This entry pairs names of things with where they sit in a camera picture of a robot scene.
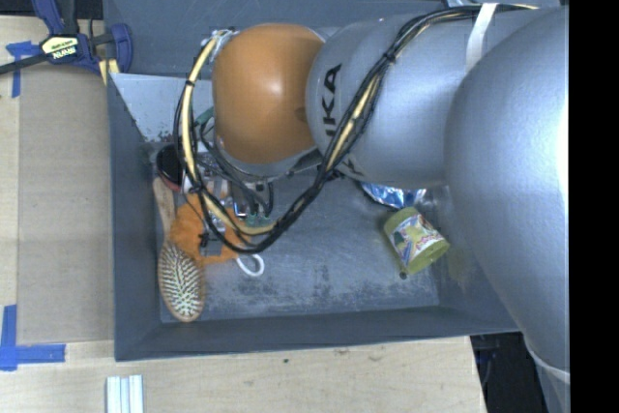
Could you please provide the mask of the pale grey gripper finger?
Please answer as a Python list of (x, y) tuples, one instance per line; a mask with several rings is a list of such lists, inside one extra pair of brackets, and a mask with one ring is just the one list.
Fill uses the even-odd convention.
[(226, 230), (225, 224), (214, 215), (210, 215), (209, 220), (202, 223), (203, 231), (200, 235), (199, 254), (204, 257), (221, 255), (222, 239)]

